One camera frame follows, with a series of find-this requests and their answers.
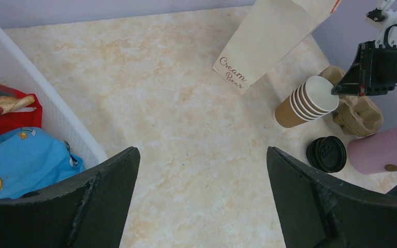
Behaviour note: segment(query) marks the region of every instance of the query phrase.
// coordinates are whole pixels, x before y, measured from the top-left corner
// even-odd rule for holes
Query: pink cup
[[[397,128],[351,141],[347,150],[350,163],[362,174],[395,171]]]

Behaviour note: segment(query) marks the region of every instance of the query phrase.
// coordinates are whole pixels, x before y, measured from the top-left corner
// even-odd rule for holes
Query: stack of black lids
[[[307,158],[314,168],[327,173],[339,172],[346,164],[346,148],[335,136],[318,138],[308,146]]]

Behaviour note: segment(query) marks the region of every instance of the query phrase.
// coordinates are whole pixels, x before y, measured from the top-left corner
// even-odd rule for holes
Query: red garment
[[[0,107],[0,135],[16,128],[22,127],[42,127],[42,106],[34,94],[25,94],[18,90],[0,85],[0,96],[4,98],[22,99],[26,96],[33,96],[34,103],[20,109],[28,112],[9,112],[2,114],[3,108]]]

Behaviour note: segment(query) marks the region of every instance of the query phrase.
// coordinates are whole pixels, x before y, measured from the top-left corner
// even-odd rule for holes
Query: beige marble surface
[[[306,162],[327,116],[284,130],[274,108],[328,66],[310,36],[243,96],[211,68],[248,7],[6,30],[109,156],[142,159],[121,247],[284,247],[268,146]],[[335,174],[387,192],[397,174]]]

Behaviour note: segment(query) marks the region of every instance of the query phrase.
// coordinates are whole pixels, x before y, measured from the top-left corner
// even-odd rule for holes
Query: blue clothing
[[[40,128],[0,135],[0,199],[19,198],[83,170],[81,158]]]

